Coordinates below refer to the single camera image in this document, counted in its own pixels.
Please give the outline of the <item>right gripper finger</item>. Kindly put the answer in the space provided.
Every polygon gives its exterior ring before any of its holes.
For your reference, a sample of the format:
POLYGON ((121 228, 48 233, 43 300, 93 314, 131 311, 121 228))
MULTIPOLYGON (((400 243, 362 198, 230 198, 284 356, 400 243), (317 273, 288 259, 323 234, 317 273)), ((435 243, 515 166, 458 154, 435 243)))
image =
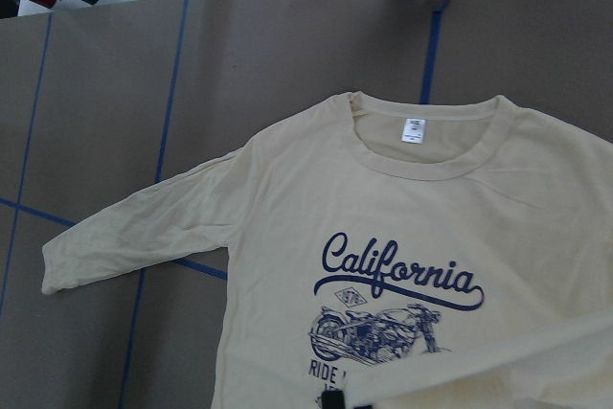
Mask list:
POLYGON ((345 387, 326 384, 321 393, 322 409, 345 409, 345 387))

